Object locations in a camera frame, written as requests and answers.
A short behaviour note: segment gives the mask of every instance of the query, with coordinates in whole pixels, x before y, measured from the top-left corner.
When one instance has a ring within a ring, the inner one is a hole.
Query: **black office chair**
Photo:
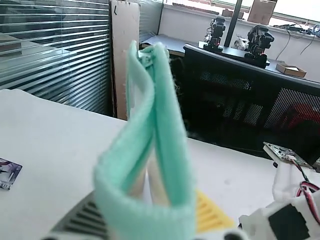
[[[320,83],[186,44],[179,101],[196,139],[266,157],[263,141],[320,156]]]

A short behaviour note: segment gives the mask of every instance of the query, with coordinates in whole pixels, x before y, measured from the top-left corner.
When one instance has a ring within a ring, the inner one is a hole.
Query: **brown box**
[[[210,0],[199,0],[199,3],[202,3],[202,4],[211,4],[211,1]]]
[[[301,68],[299,68],[297,66],[287,65],[284,62],[277,63],[275,68],[283,74],[291,75],[291,76],[295,76],[295,77],[299,77],[299,78],[304,78],[307,74],[307,72],[303,71]]]
[[[248,21],[268,25],[276,3],[277,0],[254,0],[250,8]]]
[[[222,16],[223,17],[232,17],[233,13],[234,13],[233,11],[230,11],[229,9],[226,8],[222,11]]]
[[[243,19],[243,18],[244,18],[244,12],[241,11],[239,12],[238,19]]]

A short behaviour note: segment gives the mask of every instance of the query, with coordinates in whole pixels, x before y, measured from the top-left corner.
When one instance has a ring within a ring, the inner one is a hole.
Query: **card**
[[[21,169],[21,165],[0,158],[0,188],[9,190]]]

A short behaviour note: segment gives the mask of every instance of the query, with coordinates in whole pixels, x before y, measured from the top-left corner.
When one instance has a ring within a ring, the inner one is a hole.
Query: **cardboard panel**
[[[126,57],[130,43],[133,40],[139,43],[140,8],[135,2],[110,2],[117,117],[126,120]]]
[[[250,8],[248,21],[268,25],[277,0],[254,0]]]

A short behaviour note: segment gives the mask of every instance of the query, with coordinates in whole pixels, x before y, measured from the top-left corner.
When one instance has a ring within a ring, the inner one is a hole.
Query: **white wall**
[[[165,34],[172,38],[181,39],[197,43],[202,41],[209,27],[212,14],[197,12],[195,10],[184,9],[182,7],[164,5],[159,34]],[[221,44],[225,42],[230,18],[226,17],[226,30],[224,31]],[[255,26],[255,23],[238,20],[231,44],[237,38],[237,35],[246,37],[249,30]],[[289,35],[285,30],[269,27],[270,33],[275,38],[271,43],[271,48],[265,53],[270,59],[276,59],[281,50],[285,47]],[[301,51],[311,42],[311,36],[304,36],[296,39],[291,37],[290,42],[278,60],[285,61],[289,65],[297,66],[307,72],[306,78],[312,81],[320,82],[320,38],[314,39],[313,43],[300,55]]]

